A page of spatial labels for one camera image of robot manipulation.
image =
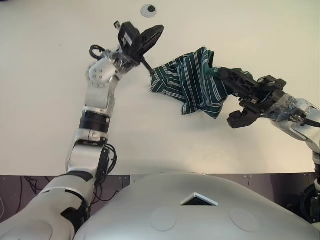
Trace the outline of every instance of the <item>white table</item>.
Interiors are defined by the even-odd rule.
[[[154,4],[153,18],[140,9]],[[285,91],[320,105],[318,0],[9,0],[0,3],[0,175],[58,175],[79,125],[89,47],[117,46],[113,23],[141,32],[165,26],[145,56],[152,67],[202,46],[213,64],[287,81]],[[231,129],[228,98],[218,119],[182,116],[182,104],[150,93],[140,66],[116,90],[109,143],[113,174],[168,170],[211,174],[313,171],[308,147],[260,119]]]

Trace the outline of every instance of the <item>black plastic part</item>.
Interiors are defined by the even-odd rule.
[[[121,25],[118,40],[123,52],[137,63],[141,63],[144,54],[148,52],[158,41],[164,31],[163,25],[157,25],[140,34],[131,22]]]
[[[320,165],[314,164],[314,172],[315,172],[316,181],[318,184],[320,184]]]
[[[95,175],[96,183],[100,183],[101,180],[107,175],[107,171],[109,168],[109,155],[110,150],[107,147],[104,147],[100,155],[98,168]]]
[[[92,111],[85,111],[82,113],[79,128],[107,133],[109,129],[109,120],[105,115]]]
[[[311,198],[310,217],[312,218],[313,223],[318,223],[320,221],[320,199],[318,196]]]
[[[260,117],[259,113],[253,113],[247,109],[243,109],[242,112],[234,111],[229,114],[229,118],[226,120],[229,126],[233,129],[244,128],[253,124]]]
[[[240,98],[239,104],[244,108],[243,112],[231,113],[227,119],[234,129],[250,126],[285,94],[283,89],[287,83],[270,75],[257,82],[235,69],[221,67],[219,74],[225,87]]]
[[[88,182],[89,180],[94,178],[94,176],[92,176],[92,174],[90,174],[89,172],[86,172],[86,171],[69,171],[66,174],[61,175],[61,176],[76,176],[76,177],[82,178],[86,182]]]
[[[80,194],[71,190],[65,190],[65,192],[77,196],[82,201],[79,209],[69,207],[61,213],[61,216],[72,223],[74,231],[76,233],[80,229],[80,227],[89,219],[89,207],[86,200]]]
[[[213,206],[210,203],[207,203],[206,201],[194,197],[191,200],[187,201],[185,204],[183,204],[183,206]]]

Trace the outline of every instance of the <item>green striped shirt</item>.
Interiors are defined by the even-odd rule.
[[[202,47],[155,68],[151,92],[183,102],[183,115],[202,110],[217,118],[232,91],[221,82],[219,67],[213,67],[213,59],[214,52]]]

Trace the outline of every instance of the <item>robotic hand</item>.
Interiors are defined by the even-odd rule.
[[[98,60],[87,72],[88,88],[79,128],[66,159],[67,173],[53,179],[21,212],[0,224],[0,239],[71,240],[89,219],[95,183],[115,167],[109,166],[108,128],[119,80],[144,64],[144,54],[158,41],[164,27],[143,33],[130,22],[116,22],[120,47],[116,51],[93,45],[90,55]]]
[[[268,118],[281,131],[305,141],[313,152],[316,174],[314,185],[320,196],[319,108],[305,99],[296,99],[285,93],[283,89],[287,83],[282,79],[268,75],[254,81],[243,72],[223,67],[220,74],[224,85],[239,97],[240,105],[244,108],[242,112],[231,113],[227,119],[228,124],[236,129],[249,126],[258,118]],[[315,197],[314,200],[319,213],[320,197]]]

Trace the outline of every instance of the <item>wire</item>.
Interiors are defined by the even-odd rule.
[[[38,188],[37,184],[38,184],[38,180],[33,179],[31,176],[24,176],[24,179],[29,183],[31,190],[33,191],[33,193],[35,195],[37,195],[37,190],[38,191],[42,191],[42,188]]]
[[[307,118],[304,120],[303,123],[312,127],[320,128],[320,122],[316,122]]]
[[[112,195],[112,197],[110,197],[109,199],[102,199],[100,197],[97,197],[99,199],[99,201],[102,201],[102,202],[109,202],[111,199],[113,199],[117,194],[119,193],[118,190],[115,190],[114,194]]]
[[[110,199],[102,199],[103,196],[103,187],[102,184],[106,181],[107,176],[114,170],[116,164],[117,164],[117,160],[118,160],[118,156],[117,156],[117,152],[114,146],[112,146],[111,144],[106,144],[105,147],[112,152],[113,156],[111,159],[111,164],[108,167],[108,163],[109,160],[106,160],[106,163],[104,164],[105,169],[103,169],[101,171],[101,175],[97,177],[96,182],[94,184],[94,198],[91,202],[91,205],[94,205],[96,203],[98,203],[99,201],[102,202],[108,202],[110,201],[117,193],[119,193],[118,190],[116,190],[114,192],[114,194],[112,195],[112,197]]]
[[[51,181],[50,181],[50,179],[49,179],[47,176],[45,176],[44,178],[45,178],[45,180],[47,180],[47,181],[48,181],[48,183],[50,183],[50,182],[51,182]]]
[[[92,45],[89,49],[90,56],[93,57],[94,59],[100,60],[102,57],[96,55],[94,53],[94,50],[98,50],[100,53],[103,53],[105,51],[105,49],[99,45]]]
[[[4,216],[4,214],[5,214],[5,204],[4,204],[4,201],[3,201],[3,199],[2,199],[2,197],[0,196],[0,203],[1,203],[1,205],[2,205],[2,213],[1,213],[1,215],[0,215],[0,220],[2,219],[2,217]]]
[[[23,182],[22,182],[22,176],[20,176],[20,197],[19,197],[19,205],[16,209],[15,214],[17,214],[21,208],[21,201],[22,201],[22,191],[23,191]]]

